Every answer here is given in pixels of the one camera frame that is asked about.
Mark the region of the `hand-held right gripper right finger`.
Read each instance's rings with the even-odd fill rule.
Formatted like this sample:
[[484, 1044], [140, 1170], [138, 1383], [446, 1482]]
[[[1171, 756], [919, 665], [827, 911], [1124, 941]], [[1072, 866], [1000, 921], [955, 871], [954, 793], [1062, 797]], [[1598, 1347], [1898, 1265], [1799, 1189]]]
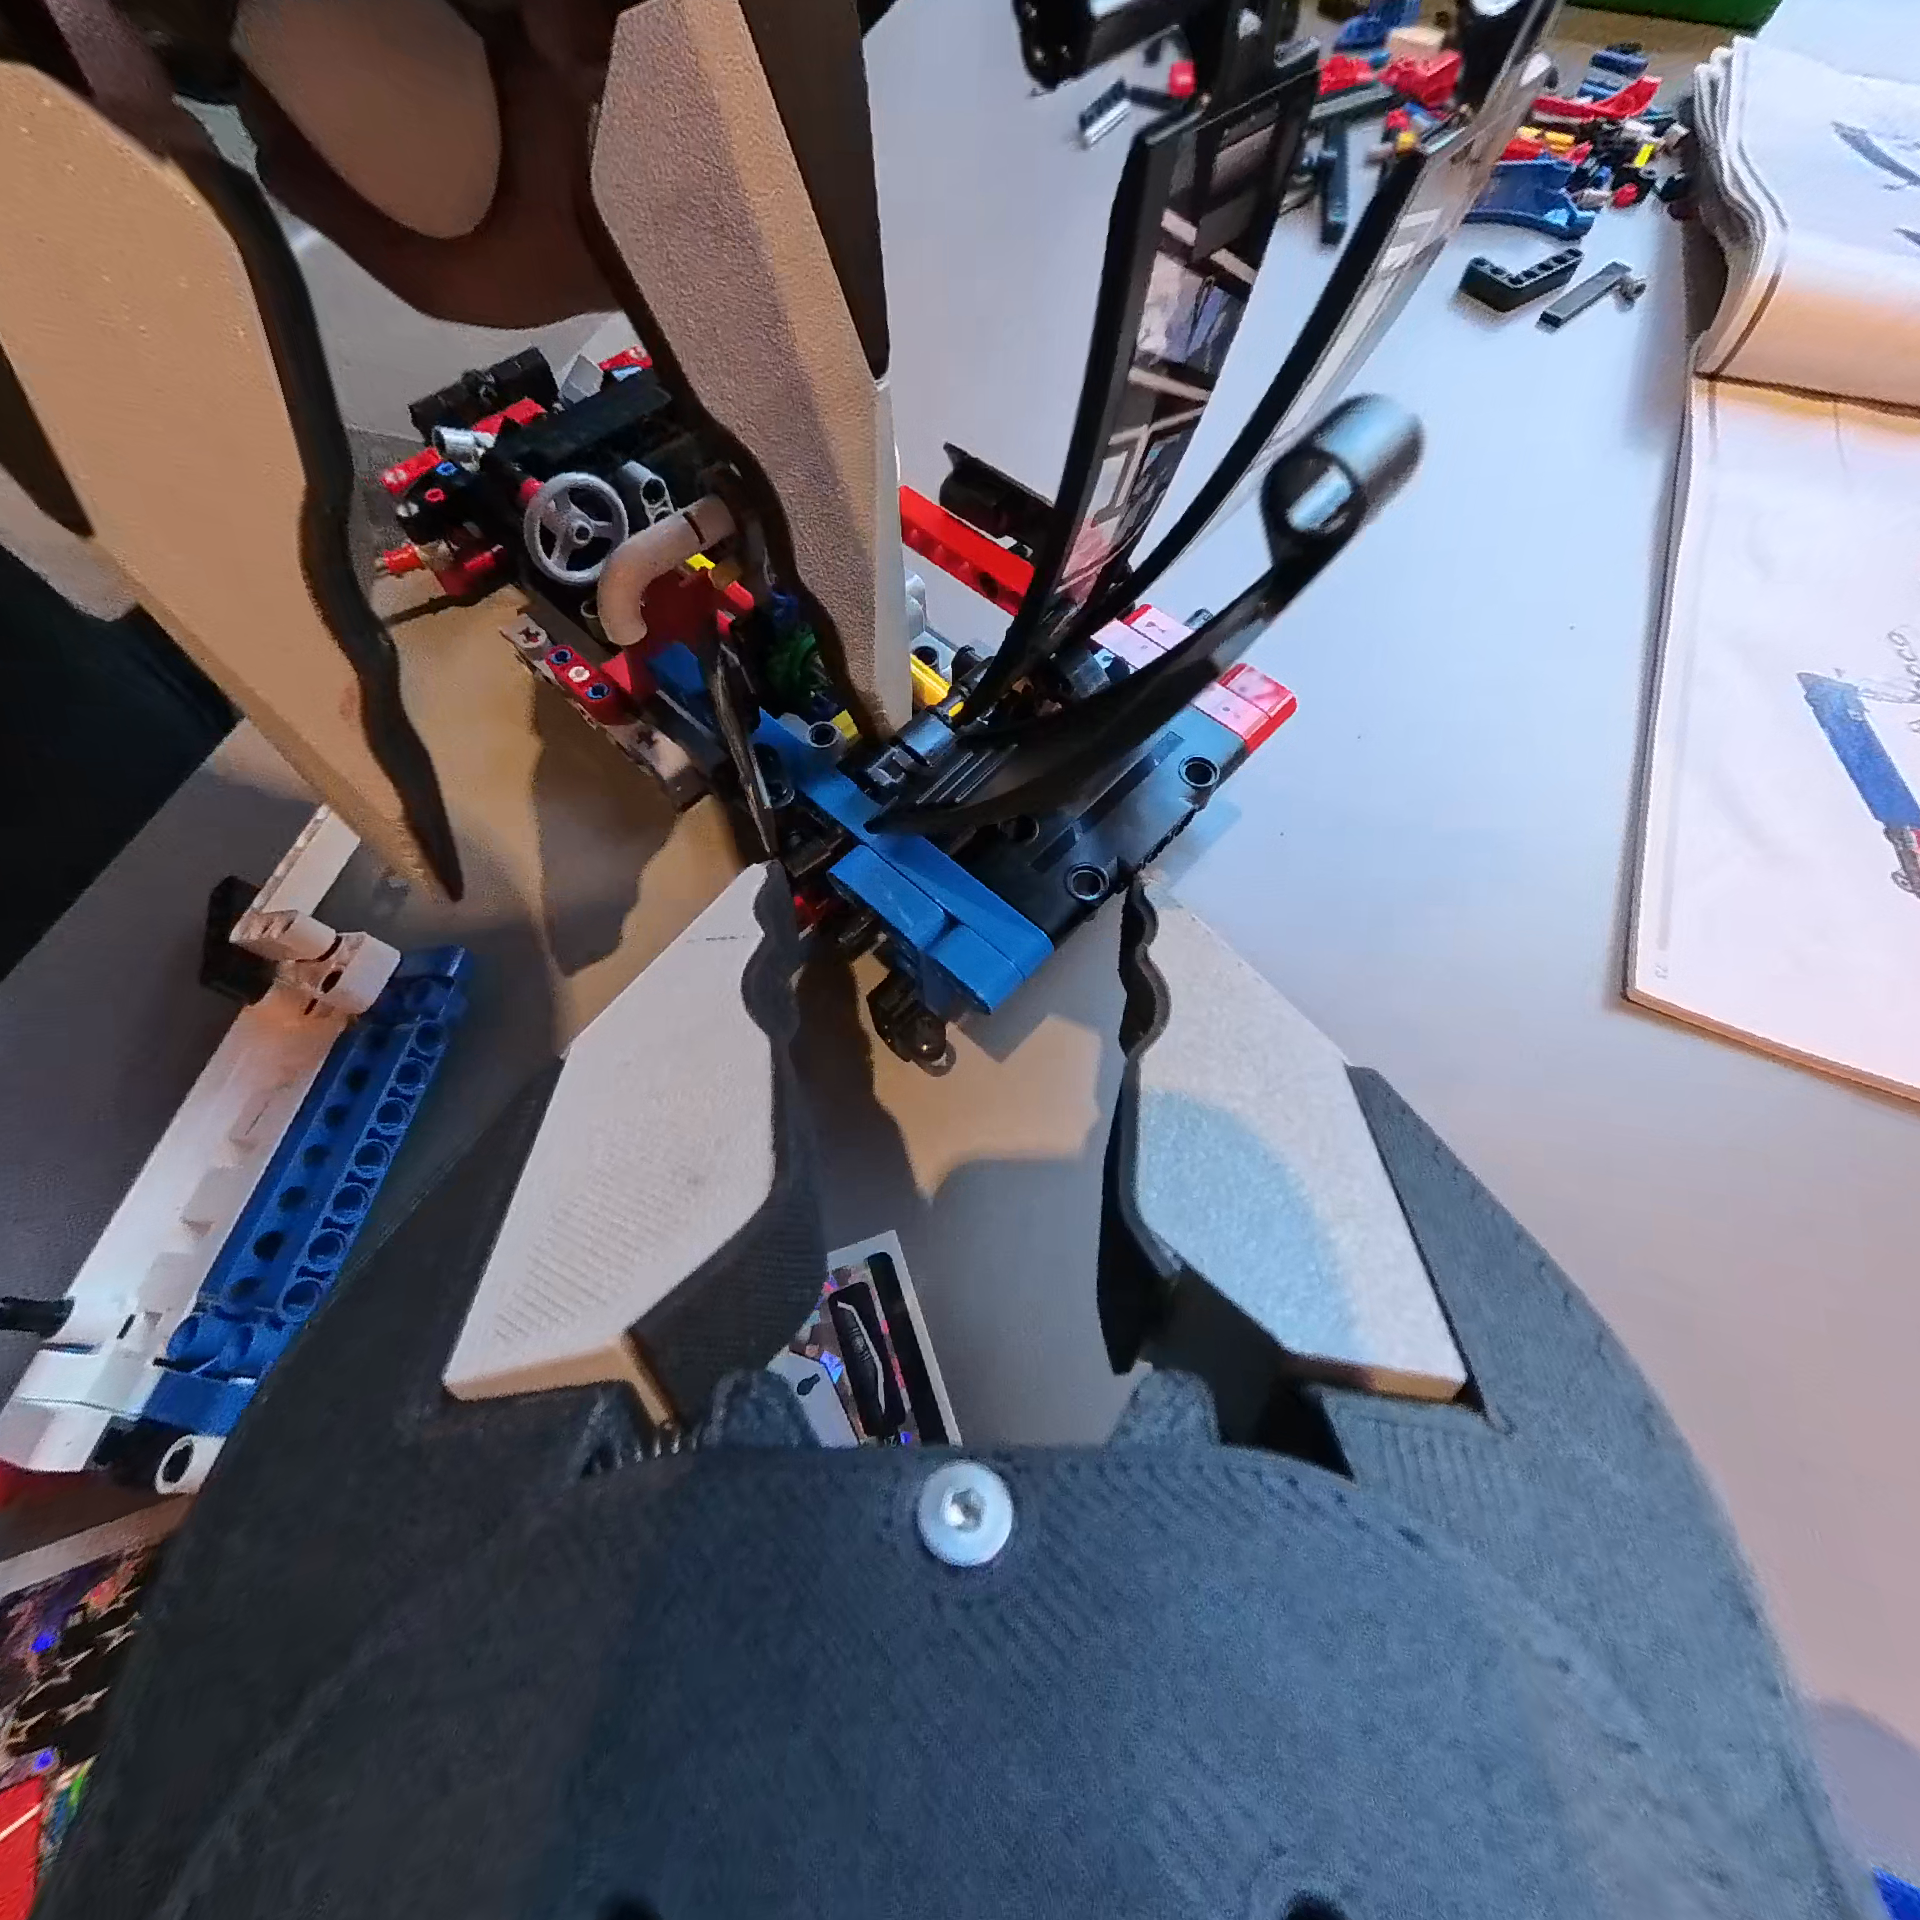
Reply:
[[1110, 1370], [1200, 1377], [1216, 1405], [1308, 1383], [1455, 1402], [1470, 1368], [1339, 1048], [1159, 881], [1124, 901], [1119, 985]]

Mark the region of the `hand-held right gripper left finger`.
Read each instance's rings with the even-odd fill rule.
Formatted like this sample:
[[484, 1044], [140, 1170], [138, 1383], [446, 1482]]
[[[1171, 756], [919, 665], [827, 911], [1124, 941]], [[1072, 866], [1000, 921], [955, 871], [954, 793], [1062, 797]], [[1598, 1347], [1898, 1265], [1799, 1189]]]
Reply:
[[623, 1387], [696, 1425], [827, 1277], [786, 873], [732, 885], [567, 1044], [459, 1335], [462, 1404]]

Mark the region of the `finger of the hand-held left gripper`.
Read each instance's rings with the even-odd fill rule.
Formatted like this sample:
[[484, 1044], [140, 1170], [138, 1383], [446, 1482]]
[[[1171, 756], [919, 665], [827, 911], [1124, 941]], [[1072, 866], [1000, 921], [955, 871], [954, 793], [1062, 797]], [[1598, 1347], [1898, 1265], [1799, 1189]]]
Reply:
[[31, 64], [3, 84], [4, 353], [135, 599], [386, 865], [463, 895], [440, 783], [348, 540], [319, 330], [255, 180]]
[[854, 5], [629, 5], [591, 247], [875, 736], [911, 715], [890, 316]]

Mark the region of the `white and blue brick panel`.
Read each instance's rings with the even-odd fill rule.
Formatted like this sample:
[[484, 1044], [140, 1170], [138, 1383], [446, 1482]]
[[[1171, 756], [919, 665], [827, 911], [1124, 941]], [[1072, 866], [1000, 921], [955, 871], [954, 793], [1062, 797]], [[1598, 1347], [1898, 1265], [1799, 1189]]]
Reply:
[[64, 1296], [4, 1298], [37, 1354], [4, 1479], [197, 1493], [344, 1274], [466, 1011], [462, 947], [398, 952], [319, 917], [358, 850], [318, 807], [263, 885], [207, 896], [200, 981], [237, 1001]]

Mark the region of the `toy brick car model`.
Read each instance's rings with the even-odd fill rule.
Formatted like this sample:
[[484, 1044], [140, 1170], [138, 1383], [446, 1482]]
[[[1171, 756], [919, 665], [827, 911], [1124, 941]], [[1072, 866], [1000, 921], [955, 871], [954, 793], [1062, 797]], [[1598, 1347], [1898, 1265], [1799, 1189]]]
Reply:
[[[647, 633], [616, 627], [616, 537], [687, 521], [715, 461], [643, 349], [556, 376], [539, 349], [412, 402], [423, 448], [379, 479], [447, 597], [509, 570], [541, 613], [519, 657], [627, 755], [640, 723], [690, 747], [773, 835], [804, 924], [875, 948], [880, 1041], [942, 1067], [949, 1023], [1004, 1007], [1293, 715], [1240, 663], [1420, 460], [1389, 402], [1330, 394], [1399, 316], [1520, 132], [1552, 64], [1555, 5], [1454, 5], [1430, 58], [1375, 61], [1339, 35], [1221, 67], [1136, 132], [1106, 252], [1055, 499], [949, 447], [936, 499], [899, 491], [908, 557], [994, 601], [991, 659], [909, 633], [919, 708], [871, 744], [832, 705], [799, 601], [723, 587], [710, 552], [677, 561]], [[1293, 183], [1347, 183], [1358, 116], [1411, 107], [1374, 196], [1237, 442], [1155, 552], [1171, 491], [1253, 301]]]

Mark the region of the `grey desk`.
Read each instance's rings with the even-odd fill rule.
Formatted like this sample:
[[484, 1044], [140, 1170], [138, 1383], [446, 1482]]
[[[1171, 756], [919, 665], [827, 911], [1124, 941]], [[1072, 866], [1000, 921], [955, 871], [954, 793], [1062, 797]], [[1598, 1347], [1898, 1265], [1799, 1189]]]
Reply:
[[[1005, 5], [901, 5], [871, 84], [903, 468], [1058, 475], [1119, 138], [1029, 91]], [[1848, 1847], [1915, 1876], [1915, 1107], [1620, 1001], [1688, 228], [1628, 212], [1636, 311], [1562, 338], [1435, 267], [1360, 387], [1424, 421], [1404, 499], [1253, 661], [1300, 708], [1171, 882], [1379, 1069], [1591, 1298], [1712, 1477], [1808, 1695]], [[230, 732], [4, 985], [4, 1295], [60, 1295], [230, 1007], [207, 887], [314, 810]], [[899, 1233], [966, 1440], [1099, 1437], [1098, 1163], [1117, 908], [933, 1076], [827, 973], [834, 1245]]]

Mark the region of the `person's left hand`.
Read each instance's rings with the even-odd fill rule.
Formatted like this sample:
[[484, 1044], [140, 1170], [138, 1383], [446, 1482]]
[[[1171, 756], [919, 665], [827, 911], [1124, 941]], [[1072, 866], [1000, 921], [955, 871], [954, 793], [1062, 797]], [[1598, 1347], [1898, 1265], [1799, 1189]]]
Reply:
[[621, 5], [245, 3], [255, 175], [435, 320], [536, 330], [616, 306], [582, 228]]

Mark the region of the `holographic sticker sheet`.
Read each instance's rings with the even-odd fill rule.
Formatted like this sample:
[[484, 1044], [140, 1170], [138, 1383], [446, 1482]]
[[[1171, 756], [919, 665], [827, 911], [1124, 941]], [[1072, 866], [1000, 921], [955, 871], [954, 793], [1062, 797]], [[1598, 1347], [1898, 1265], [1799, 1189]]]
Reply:
[[[770, 1357], [827, 1449], [943, 1444], [950, 1405], [922, 1345], [894, 1234], [832, 1257], [822, 1295]], [[29, 1916], [106, 1745], [174, 1509], [88, 1528], [4, 1565], [3, 1914]]]

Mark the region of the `open instruction booklet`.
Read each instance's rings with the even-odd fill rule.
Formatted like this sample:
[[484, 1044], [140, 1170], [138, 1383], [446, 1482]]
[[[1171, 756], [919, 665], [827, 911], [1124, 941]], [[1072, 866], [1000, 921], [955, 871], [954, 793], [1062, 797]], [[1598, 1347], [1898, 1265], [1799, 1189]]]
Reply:
[[1699, 311], [1626, 994], [1915, 1098], [1915, 82], [1696, 71]]

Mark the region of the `black angled brick beam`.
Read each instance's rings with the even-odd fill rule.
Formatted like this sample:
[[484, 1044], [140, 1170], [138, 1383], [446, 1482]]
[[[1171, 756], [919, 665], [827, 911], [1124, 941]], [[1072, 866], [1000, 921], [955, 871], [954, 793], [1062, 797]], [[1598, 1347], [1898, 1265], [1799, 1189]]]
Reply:
[[1522, 266], [1471, 256], [1455, 290], [1463, 299], [1488, 314], [1511, 316], [1562, 296], [1580, 266], [1581, 247], [1562, 247]]

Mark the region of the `pile of loose toy bricks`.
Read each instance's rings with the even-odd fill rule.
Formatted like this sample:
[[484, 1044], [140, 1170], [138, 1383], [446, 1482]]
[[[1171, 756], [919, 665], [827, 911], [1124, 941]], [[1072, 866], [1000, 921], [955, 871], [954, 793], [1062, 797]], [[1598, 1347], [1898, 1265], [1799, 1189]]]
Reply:
[[1335, 107], [1352, 107], [1380, 84], [1395, 105], [1430, 116], [1415, 147], [1426, 183], [1442, 160], [1467, 168], [1463, 221], [1520, 224], [1580, 237], [1592, 212], [1567, 180], [1600, 132], [1650, 105], [1658, 81], [1632, 79], [1605, 99], [1575, 97], [1540, 119], [1544, 84], [1525, 81], [1555, 5], [1454, 5], [1437, 56], [1397, 56], [1382, 67], [1355, 42], [1352, 84], [1328, 88], [1332, 56], [1295, 40], [1298, 5], [1015, 5], [1024, 64], [1046, 90], [1148, 44], [1175, 37], [1190, 58], [1190, 90], [1140, 138], [1116, 212], [1119, 234], [1156, 237], [1188, 256], [1231, 258], [1251, 279], [1282, 215], [1293, 163], [1311, 129], [1332, 131]]

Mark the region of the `small dark brick beam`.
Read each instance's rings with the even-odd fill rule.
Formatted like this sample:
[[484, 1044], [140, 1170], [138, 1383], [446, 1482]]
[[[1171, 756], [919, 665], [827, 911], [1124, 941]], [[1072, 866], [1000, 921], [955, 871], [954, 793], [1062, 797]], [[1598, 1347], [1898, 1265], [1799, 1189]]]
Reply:
[[1559, 332], [1608, 299], [1632, 309], [1639, 299], [1644, 299], [1646, 289], [1647, 282], [1640, 273], [1622, 261], [1608, 261], [1605, 267], [1580, 279], [1556, 299], [1548, 301], [1538, 316], [1538, 327]]

